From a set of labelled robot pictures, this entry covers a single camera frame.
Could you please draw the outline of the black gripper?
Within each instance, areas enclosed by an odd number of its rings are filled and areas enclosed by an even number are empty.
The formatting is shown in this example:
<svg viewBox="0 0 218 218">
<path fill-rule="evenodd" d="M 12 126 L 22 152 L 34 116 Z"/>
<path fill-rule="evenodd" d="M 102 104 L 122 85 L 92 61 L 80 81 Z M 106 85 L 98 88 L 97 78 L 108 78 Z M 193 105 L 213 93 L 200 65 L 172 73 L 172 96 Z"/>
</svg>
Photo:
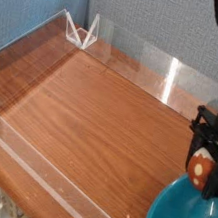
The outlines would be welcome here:
<svg viewBox="0 0 218 218">
<path fill-rule="evenodd" d="M 185 167 L 188 168 L 190 159 L 200 148 L 206 148 L 212 158 L 217 161 L 202 191 L 202 198 L 210 200 L 218 197 L 218 133 L 214 128 L 216 115 L 204 105 L 198 106 L 197 110 L 198 114 L 190 125 L 193 136 Z"/>
</svg>

